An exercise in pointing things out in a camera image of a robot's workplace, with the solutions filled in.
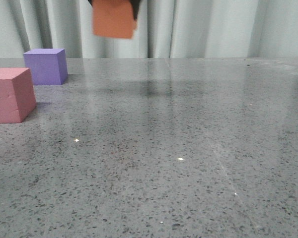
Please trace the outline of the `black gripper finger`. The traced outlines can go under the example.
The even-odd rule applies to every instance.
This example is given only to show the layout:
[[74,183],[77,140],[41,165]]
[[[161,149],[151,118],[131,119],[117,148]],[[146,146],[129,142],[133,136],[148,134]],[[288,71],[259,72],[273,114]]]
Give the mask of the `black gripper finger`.
[[138,18],[138,14],[139,14],[139,10],[140,10],[140,5],[141,5],[141,0],[129,0],[131,6],[132,6],[132,10],[133,10],[133,18],[134,20],[137,20]]

